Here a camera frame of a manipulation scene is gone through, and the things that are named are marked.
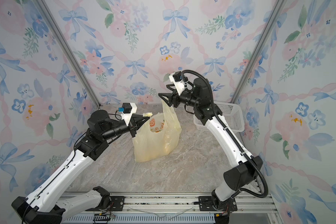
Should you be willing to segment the aluminium corner post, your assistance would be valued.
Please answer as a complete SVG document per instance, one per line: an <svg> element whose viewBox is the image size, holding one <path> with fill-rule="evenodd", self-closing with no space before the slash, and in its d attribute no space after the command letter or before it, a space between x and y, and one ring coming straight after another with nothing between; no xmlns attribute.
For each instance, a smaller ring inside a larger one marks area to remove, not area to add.
<svg viewBox="0 0 336 224"><path fill-rule="evenodd" d="M246 66L245 71L243 72L241 79L238 82L238 86L231 98L231 100L229 101L230 103L234 103L237 104L238 103L238 98L245 86L245 83L247 82L253 67L255 65L255 63L258 61L258 58L263 50L263 48L266 45L267 39L269 38L269 35L271 34L274 26L276 25L276 22L278 20L278 17L281 14L281 11L285 5L286 1L285 0L277 0L275 6L273 7L270 16L268 17L268 21L266 26L264 27L260 38L257 41L257 44L252 52L252 57L248 63L248 65Z"/></svg>
<svg viewBox="0 0 336 224"><path fill-rule="evenodd" d="M78 76L81 84L86 89L89 97L92 99L93 104L95 105L96 109L99 109L101 104L94 93L92 87L90 86L88 79L84 75L84 73L81 70L81 67L79 66L78 61L76 60L73 51L71 50L68 42L65 40L64 35L59 28L56 20L53 17L53 14L48 8L48 5L45 1L38 0L34 1L35 6L38 8L38 11L41 13L45 21L48 23L49 28L52 30L55 38L58 41L58 44L60 45L60 48L64 52L64 55L68 59L69 63L71 64L73 70L76 72L76 75Z"/></svg>

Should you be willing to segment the white perforated plastic basket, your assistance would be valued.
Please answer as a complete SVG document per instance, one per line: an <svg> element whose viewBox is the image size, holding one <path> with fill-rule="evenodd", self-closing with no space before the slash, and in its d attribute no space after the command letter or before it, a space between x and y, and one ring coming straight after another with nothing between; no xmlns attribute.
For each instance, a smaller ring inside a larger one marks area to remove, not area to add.
<svg viewBox="0 0 336 224"><path fill-rule="evenodd" d="M215 104L221 110L226 124L234 133L240 133L245 130L243 112L239 105L218 101L215 101Z"/></svg>

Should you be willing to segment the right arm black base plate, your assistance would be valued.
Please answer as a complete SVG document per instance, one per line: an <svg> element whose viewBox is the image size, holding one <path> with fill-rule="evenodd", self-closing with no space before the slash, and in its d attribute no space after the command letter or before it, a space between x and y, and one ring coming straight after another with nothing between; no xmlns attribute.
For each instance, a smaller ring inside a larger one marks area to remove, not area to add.
<svg viewBox="0 0 336 224"><path fill-rule="evenodd" d="M234 212L238 210L234 198L222 202L213 196L199 196L194 205L198 205L200 211Z"/></svg>

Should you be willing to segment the yellow plastic bag orange print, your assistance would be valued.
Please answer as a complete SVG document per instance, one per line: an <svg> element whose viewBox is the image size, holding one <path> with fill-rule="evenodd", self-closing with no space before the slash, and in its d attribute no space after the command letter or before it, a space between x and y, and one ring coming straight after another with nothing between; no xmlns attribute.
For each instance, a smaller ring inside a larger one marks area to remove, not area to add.
<svg viewBox="0 0 336 224"><path fill-rule="evenodd" d="M133 138L136 162L147 162L169 155L178 145L182 131L173 106L162 101L162 113L144 113L149 117Z"/></svg>

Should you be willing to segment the right aluminium corner post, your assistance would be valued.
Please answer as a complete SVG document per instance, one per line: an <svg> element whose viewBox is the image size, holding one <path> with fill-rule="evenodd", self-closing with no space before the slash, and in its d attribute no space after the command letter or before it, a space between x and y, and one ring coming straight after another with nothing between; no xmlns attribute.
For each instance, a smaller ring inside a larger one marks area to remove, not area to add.
<svg viewBox="0 0 336 224"><path fill-rule="evenodd" d="M253 67L255 65L255 63L258 61L258 58L263 50L263 48L266 45L267 39L269 38L269 35L271 34L274 26L276 25L276 22L278 20L278 17L281 14L281 11L285 5L286 1L285 0L277 0L275 6L273 7L270 16L268 17L268 21L266 26L264 27L260 38L257 41L257 44L252 52L252 57L248 63L248 65L246 66L245 71L243 72L241 79L238 82L238 86L231 98L231 100L229 101L230 103L234 103L237 104L238 103L238 98L245 86L245 83L247 82Z"/></svg>

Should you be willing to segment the left aluminium corner post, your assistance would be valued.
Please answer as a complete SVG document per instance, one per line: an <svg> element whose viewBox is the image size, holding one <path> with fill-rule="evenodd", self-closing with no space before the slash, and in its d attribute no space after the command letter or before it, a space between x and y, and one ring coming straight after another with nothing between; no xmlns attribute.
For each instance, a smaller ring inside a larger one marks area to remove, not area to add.
<svg viewBox="0 0 336 224"><path fill-rule="evenodd" d="M64 35L59 28L56 20L53 17L53 14L48 8L48 5L45 1L38 0L34 1L35 6L38 8L38 11L41 13L45 21L48 23L49 28L52 30L55 38L58 41L58 44L60 45L60 48L64 52L64 55L68 59L69 63L71 64L73 70L76 72L76 75L78 76L81 84L86 89L89 97L92 99L93 104L95 105L96 109L99 109L101 104L94 93L92 87L90 86L88 79L84 75L84 73L81 70L81 67L79 66L78 61L76 60L73 51L71 50L68 42L65 40Z"/></svg>

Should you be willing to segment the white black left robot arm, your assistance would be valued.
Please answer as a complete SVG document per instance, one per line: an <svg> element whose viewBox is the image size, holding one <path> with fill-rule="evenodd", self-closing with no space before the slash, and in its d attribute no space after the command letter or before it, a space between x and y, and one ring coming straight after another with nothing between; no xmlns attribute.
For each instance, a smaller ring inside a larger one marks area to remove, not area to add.
<svg viewBox="0 0 336 224"><path fill-rule="evenodd" d="M69 200L61 195L87 167L120 136L130 133L135 137L149 117L125 109L120 120L111 119L105 110L95 111L88 119L88 129L75 144L68 159L41 186L26 197L17 197L12 207L23 224L60 224L85 210L107 211L113 205L110 193L103 187Z"/></svg>

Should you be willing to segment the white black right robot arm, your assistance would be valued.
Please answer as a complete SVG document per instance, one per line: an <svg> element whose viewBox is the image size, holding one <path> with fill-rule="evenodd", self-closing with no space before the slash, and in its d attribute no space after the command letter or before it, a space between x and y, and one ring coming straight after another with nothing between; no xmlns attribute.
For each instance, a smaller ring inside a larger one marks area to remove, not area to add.
<svg viewBox="0 0 336 224"><path fill-rule="evenodd" d="M160 93L159 97L168 106L183 104L193 107L195 117L213 134L228 158L230 170L224 172L223 182L211 194L212 207L217 211L225 210L243 191L255 197L265 197L266 193L258 194L244 188L261 176L263 161L259 156L253 156L229 128L212 100L209 83L199 77L191 83L185 76L172 76L170 81L166 87L172 92Z"/></svg>

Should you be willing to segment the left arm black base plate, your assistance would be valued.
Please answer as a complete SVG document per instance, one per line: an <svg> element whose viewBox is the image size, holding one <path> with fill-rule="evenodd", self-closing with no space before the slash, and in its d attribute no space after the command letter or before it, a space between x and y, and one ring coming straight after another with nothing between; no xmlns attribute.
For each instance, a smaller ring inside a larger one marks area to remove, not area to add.
<svg viewBox="0 0 336 224"><path fill-rule="evenodd" d="M123 211L124 203L124 196L104 197L97 207L87 209L86 211Z"/></svg>

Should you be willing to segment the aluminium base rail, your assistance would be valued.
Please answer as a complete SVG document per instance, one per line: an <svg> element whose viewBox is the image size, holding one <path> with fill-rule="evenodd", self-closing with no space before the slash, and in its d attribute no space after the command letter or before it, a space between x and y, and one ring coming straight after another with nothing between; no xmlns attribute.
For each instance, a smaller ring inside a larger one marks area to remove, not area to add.
<svg viewBox="0 0 336 224"><path fill-rule="evenodd" d="M200 211L198 205L199 196L211 196L208 193L109 193L103 188L95 188L87 193L64 194L53 190L45 190L39 193L31 193L27 203L39 212L50 212L54 208L64 209L62 220L97 207L104 197L124 196L125 203L122 212L138 212L153 214L161 217L162 214L174 213L179 215L188 211L221 213L229 215L231 212ZM242 213L265 213L270 223L281 224L276 206L270 196L265 198L255 197L246 192L238 194L235 198L237 211Z"/></svg>

